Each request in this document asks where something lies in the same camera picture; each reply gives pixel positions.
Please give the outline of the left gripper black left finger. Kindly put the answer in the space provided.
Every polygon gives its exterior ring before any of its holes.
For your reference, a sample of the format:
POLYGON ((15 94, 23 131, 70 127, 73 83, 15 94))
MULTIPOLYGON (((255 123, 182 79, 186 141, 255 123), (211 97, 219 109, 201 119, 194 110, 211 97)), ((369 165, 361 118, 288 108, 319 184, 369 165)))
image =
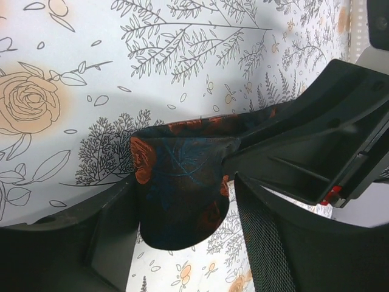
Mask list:
POLYGON ((36 223, 1 228, 2 291, 125 291, 139 225, 133 176, 36 223))

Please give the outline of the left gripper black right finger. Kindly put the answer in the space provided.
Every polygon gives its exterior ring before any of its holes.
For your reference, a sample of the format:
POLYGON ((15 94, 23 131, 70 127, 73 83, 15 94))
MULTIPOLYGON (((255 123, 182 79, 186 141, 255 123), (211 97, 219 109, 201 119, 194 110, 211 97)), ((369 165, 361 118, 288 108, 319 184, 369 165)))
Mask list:
POLYGON ((236 175, 235 195, 256 291, 387 291, 388 225, 316 215, 236 175))

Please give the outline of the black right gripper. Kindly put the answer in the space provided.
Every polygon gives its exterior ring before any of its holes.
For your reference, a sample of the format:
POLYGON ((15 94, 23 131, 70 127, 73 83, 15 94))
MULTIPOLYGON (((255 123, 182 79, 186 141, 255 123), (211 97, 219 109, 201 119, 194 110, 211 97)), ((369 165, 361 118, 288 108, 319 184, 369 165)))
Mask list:
POLYGON ((388 75, 331 61, 300 97, 250 130, 223 168, 306 204, 344 208, 388 181, 388 75))

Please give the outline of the black tie orange flowers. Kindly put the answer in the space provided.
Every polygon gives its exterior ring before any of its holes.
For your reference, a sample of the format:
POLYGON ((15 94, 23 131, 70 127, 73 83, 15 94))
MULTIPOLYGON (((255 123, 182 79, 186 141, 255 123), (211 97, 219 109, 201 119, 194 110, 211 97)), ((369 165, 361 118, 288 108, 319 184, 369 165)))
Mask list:
POLYGON ((214 233, 229 209, 229 175, 223 159, 244 136, 279 107, 243 114, 186 120, 144 128, 129 142, 140 233, 162 250, 193 246, 214 233))

